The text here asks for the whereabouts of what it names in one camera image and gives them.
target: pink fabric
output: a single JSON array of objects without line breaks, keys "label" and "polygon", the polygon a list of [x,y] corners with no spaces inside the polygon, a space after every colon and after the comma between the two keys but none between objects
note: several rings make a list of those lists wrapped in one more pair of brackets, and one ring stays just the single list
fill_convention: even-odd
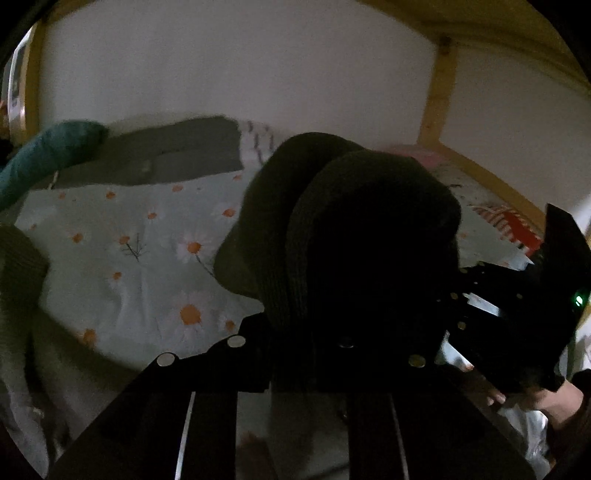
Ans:
[{"label": "pink fabric", "polygon": [[420,145],[392,145],[382,149],[382,151],[403,157],[412,157],[427,170],[432,170],[441,163],[447,162],[447,159],[443,155]]}]

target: screw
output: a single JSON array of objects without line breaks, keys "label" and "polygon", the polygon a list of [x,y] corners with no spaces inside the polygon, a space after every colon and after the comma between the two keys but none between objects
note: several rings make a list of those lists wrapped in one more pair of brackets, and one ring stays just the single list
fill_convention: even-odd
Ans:
[{"label": "screw", "polygon": [[246,339],[242,335],[232,335],[228,339],[228,347],[230,348],[240,348],[246,344]]},{"label": "screw", "polygon": [[174,361],[174,355],[169,352],[161,353],[160,355],[158,355],[158,358],[156,359],[156,363],[161,367],[169,367],[174,363]]},{"label": "screw", "polygon": [[423,368],[427,365],[427,361],[425,360],[425,357],[413,354],[408,357],[408,364],[414,368]]},{"label": "screw", "polygon": [[353,348],[353,339],[351,337],[341,337],[339,339],[339,347],[341,348]]}]

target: red striped fabric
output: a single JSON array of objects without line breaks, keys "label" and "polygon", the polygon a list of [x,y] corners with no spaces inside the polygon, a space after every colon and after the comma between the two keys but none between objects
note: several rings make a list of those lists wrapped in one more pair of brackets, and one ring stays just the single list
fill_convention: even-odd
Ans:
[{"label": "red striped fabric", "polygon": [[508,206],[473,206],[473,210],[501,232],[513,244],[530,257],[542,244],[542,239],[518,212]]}]

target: white daisy print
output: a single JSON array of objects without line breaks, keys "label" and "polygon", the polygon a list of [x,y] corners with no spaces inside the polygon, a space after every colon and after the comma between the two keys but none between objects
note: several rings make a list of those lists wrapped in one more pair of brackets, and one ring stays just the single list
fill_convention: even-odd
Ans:
[{"label": "white daisy print", "polygon": [[90,234],[90,229],[84,226],[79,228],[72,227],[67,228],[64,232],[65,237],[74,245],[84,245],[90,242],[92,236]]},{"label": "white daisy print", "polygon": [[238,324],[236,319],[227,312],[222,312],[218,319],[217,325],[220,332],[226,335],[234,335],[238,333]]},{"label": "white daisy print", "polygon": [[232,203],[223,202],[218,203],[212,212],[212,216],[216,220],[224,220],[225,222],[234,222],[238,218],[240,207]]},{"label": "white daisy print", "polygon": [[139,258],[147,253],[144,236],[134,226],[119,228],[117,233],[112,235],[112,238],[113,242],[109,248],[111,255],[124,255],[126,257],[133,257],[139,261]]},{"label": "white daisy print", "polygon": [[94,348],[96,346],[96,330],[94,328],[87,328],[84,331],[80,331],[76,334],[78,341],[88,347]]},{"label": "white daisy print", "polygon": [[109,272],[107,281],[109,283],[109,287],[115,291],[119,290],[121,284],[125,281],[122,270],[122,268],[113,268],[112,271]]},{"label": "white daisy print", "polygon": [[159,322],[164,343],[177,352],[197,352],[207,348],[203,326],[212,321],[209,294],[181,291],[171,303],[168,315]]},{"label": "white daisy print", "polygon": [[152,205],[144,212],[146,223],[156,223],[166,218],[166,212],[161,206]]},{"label": "white daisy print", "polygon": [[210,260],[215,248],[210,238],[203,233],[185,233],[177,244],[177,258],[183,262]]},{"label": "white daisy print", "polygon": [[118,202],[119,198],[118,198],[118,191],[116,188],[114,187],[108,187],[105,190],[105,200],[109,200],[110,202]]},{"label": "white daisy print", "polygon": [[48,218],[54,216],[57,213],[57,208],[52,205],[50,207],[36,208],[26,218],[19,218],[16,222],[16,226],[22,231],[35,231],[37,227]]}]

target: teal cushion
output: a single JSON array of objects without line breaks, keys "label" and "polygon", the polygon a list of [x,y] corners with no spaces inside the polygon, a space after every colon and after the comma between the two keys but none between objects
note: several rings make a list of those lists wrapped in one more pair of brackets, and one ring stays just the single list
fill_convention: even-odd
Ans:
[{"label": "teal cushion", "polygon": [[36,135],[0,173],[0,211],[56,170],[91,160],[107,134],[104,125],[81,120],[63,122]]}]

